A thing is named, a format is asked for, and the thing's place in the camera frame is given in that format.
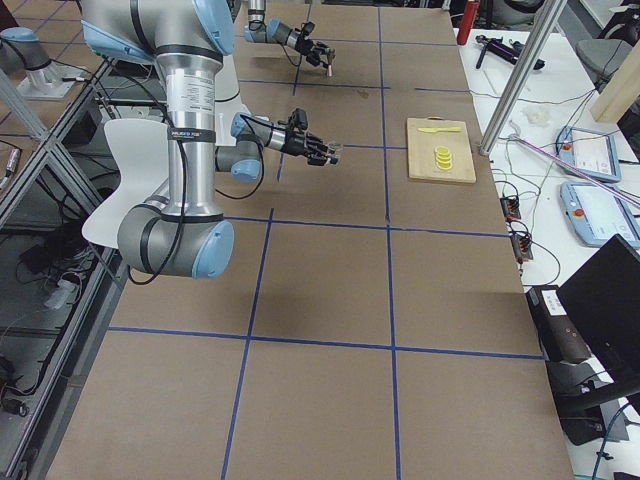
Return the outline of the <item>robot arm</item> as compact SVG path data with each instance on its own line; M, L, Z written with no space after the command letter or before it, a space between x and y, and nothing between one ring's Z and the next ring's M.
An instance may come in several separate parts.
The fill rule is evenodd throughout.
M314 67L322 67L328 77L333 75L335 50L321 41L315 41L311 34L315 24L307 21L299 28L294 28L278 18L268 23L265 1L249 1L247 10L248 23L244 27L244 38L251 43L278 44L284 50L294 50L300 55L300 62L306 61Z
M215 175L260 185L266 150L303 156L324 166L339 159L335 146L308 130L306 113L294 110L273 123L245 112L234 115L232 146L216 142L215 86L233 74L231 7L225 1L86 1L82 26L97 54L152 65L165 84L168 177L124 216L118 249L134 271L214 278L226 269L235 232L215 203Z

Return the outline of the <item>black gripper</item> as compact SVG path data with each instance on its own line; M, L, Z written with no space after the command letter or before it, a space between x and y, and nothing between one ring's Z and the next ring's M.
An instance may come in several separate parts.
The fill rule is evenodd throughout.
M300 53L310 65L324 69L326 66L326 59L323 59L322 56L335 55L335 49L329 45L322 42L316 42L310 38L303 39L301 35L297 39L294 49Z
M324 141L319 137L300 131L290 130L285 133L282 151L291 156L303 156L311 166L336 165L339 155L325 155L325 151L341 151L343 145L333 141Z

